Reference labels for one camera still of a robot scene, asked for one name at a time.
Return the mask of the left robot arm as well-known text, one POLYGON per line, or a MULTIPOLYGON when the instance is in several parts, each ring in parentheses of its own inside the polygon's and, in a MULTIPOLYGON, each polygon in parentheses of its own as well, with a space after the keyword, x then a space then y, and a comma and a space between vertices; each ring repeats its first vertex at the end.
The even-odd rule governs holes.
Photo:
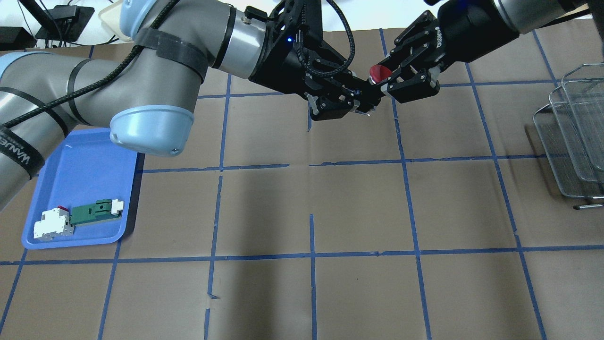
POLYGON ((46 51, 1 57, 1 207, 36 176, 76 125, 110 129, 114 144, 162 157, 183 152, 198 91, 214 68, 313 104, 313 119, 368 112, 383 83, 357 78, 323 40, 319 0, 271 13, 218 0, 128 0, 122 62, 46 51))

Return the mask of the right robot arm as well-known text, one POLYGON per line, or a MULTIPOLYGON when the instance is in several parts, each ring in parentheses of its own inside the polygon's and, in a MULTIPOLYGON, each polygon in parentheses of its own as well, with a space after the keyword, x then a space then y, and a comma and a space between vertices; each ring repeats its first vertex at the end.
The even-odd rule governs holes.
POLYGON ((447 0, 436 15, 423 12, 395 39, 369 82, 399 103, 439 93, 439 76, 452 64, 473 62, 533 30, 572 19, 587 5, 603 34, 601 0, 447 0))

